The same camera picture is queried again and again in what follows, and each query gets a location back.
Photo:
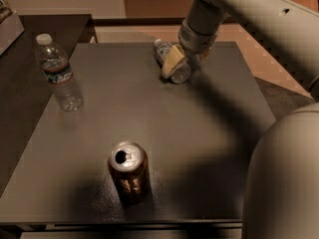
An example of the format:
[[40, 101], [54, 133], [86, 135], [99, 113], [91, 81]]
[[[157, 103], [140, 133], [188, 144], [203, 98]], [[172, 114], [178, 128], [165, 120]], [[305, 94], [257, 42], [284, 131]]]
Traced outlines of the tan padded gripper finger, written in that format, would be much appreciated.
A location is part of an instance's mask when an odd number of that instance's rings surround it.
[[208, 57], [211, 53], [211, 50], [212, 50], [212, 48], [209, 47], [206, 50], [204, 50], [202, 53], [196, 55], [197, 63], [200, 66], [203, 66], [207, 62]]
[[172, 45], [164, 59], [161, 71], [165, 79], [168, 79], [175, 70], [187, 61], [184, 50], [180, 44]]

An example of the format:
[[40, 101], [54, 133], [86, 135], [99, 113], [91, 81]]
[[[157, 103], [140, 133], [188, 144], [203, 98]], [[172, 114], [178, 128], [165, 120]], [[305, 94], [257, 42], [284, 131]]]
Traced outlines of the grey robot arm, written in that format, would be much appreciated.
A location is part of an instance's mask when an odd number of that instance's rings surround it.
[[250, 159], [242, 239], [319, 239], [319, 14], [291, 0], [193, 0], [178, 40], [197, 55], [232, 17], [302, 87]]

